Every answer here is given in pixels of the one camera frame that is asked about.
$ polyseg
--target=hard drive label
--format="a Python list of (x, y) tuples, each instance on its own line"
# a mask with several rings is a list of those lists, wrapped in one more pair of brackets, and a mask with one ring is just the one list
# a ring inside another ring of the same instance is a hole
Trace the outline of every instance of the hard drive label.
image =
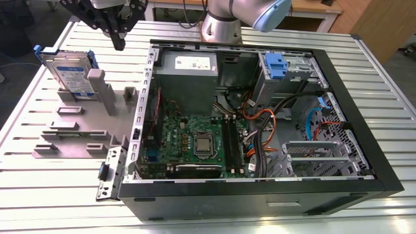
[(76, 96), (88, 97), (93, 95), (89, 81), (84, 78), (85, 71), (81, 67), (56, 67), (59, 76), (65, 83), (71, 93)]

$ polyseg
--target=metal table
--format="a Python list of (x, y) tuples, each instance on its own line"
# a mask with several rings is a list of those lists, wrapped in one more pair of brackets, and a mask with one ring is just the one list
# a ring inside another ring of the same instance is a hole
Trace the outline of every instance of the metal table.
[[(69, 22), (56, 46), (92, 49), (113, 89), (141, 85), (149, 39), (199, 40), (197, 29), (143, 21), (123, 52), (83, 22)], [(121, 202), (96, 203), (103, 159), (33, 159), (33, 144), (60, 105), (57, 83), (39, 69), (0, 131), (0, 230), (41, 233), (415, 233), (416, 112), (361, 41), (349, 35), (243, 29), (245, 44), (317, 48), (328, 52), (405, 191), (328, 216), (141, 222)]]

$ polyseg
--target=sticker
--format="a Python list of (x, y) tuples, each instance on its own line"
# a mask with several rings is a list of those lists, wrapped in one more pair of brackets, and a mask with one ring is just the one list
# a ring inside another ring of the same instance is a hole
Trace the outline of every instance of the sticker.
[(211, 70), (209, 58), (177, 56), (175, 58), (175, 69)]
[(81, 67), (56, 67), (57, 74), (68, 90), (77, 96), (88, 97), (93, 95), (89, 81), (84, 78), (85, 71)]
[(255, 104), (256, 104), (251, 99), (247, 100), (247, 103), (248, 103), (251, 106), (255, 106)]
[(249, 171), (256, 171), (256, 165), (253, 163), (248, 164), (248, 170)]

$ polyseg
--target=blue cable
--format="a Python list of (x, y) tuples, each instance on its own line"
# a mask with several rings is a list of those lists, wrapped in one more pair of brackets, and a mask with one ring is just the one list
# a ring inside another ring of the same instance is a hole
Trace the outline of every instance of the blue cable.
[(312, 115), (315, 113), (315, 111), (321, 111), (321, 108), (313, 108), (307, 116), (307, 122), (305, 122), (305, 131), (307, 131), (307, 136), (308, 136), (308, 140), (312, 140), (312, 134), (311, 134), (311, 119), (312, 119)]

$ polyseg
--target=blue latch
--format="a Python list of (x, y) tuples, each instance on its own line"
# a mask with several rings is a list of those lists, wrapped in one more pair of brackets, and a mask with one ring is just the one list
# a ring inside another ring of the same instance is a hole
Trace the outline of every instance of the blue latch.
[(265, 65), (272, 79), (283, 79), (287, 75), (287, 61), (281, 54), (265, 53)]

